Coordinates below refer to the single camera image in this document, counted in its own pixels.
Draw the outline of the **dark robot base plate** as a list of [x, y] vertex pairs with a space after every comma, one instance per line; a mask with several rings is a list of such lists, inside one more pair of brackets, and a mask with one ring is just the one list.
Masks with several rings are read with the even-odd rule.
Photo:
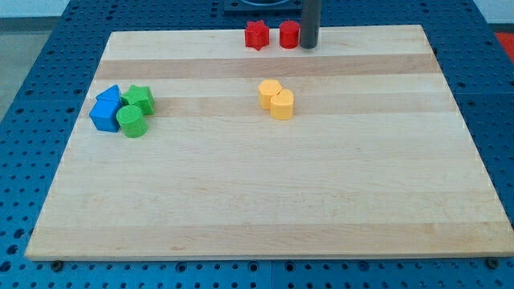
[[282, 12], [302, 9], [302, 0], [222, 0], [223, 11], [227, 13], [243, 12]]

